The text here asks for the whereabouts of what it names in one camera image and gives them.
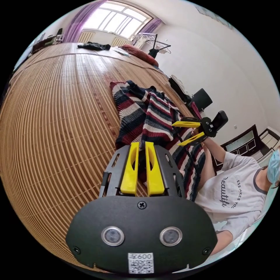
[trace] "white t-shirt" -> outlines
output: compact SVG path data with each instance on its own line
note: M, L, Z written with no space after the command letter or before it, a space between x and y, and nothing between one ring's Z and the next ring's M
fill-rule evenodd
M195 203L213 223L227 221L220 231L228 230L234 240L258 219L267 192L256 185L261 167L252 157L226 152L222 170L206 181Z

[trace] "person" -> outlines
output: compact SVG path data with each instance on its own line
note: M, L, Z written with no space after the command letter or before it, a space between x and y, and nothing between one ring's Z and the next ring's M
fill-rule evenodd
M258 219L270 187L280 181L280 146L269 165L261 168L252 157L226 152L211 138L203 142L205 164L195 203L213 223L227 221L217 233L217 245L211 255L223 250ZM222 173L215 175L211 155L223 163Z

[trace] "striped sweater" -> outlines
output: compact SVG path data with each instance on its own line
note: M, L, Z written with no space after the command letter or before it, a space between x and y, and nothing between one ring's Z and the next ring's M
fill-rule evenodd
M120 133L116 149L132 142L153 142L169 150L180 172L186 198L194 201L205 154L201 145L180 147L180 139L185 140L192 133L191 128L174 130L172 124L183 118L178 108L154 86L140 88L132 81L111 82L113 98L120 116ZM139 179L146 185L145 162L140 163Z

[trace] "qr code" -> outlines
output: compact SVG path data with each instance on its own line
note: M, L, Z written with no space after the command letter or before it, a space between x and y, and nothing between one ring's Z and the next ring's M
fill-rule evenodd
M154 260L152 254L128 254L129 273L154 273Z

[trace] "bamboo mat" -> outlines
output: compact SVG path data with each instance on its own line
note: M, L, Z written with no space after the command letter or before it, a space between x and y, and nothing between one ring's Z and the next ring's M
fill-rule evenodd
M192 115L151 65L77 45L47 47L12 77L0 114L0 174L15 212L34 238L55 256L87 268L72 256L65 236L76 212L98 197L115 151L120 121L110 82L153 85L185 116ZM141 184L137 195L147 195Z

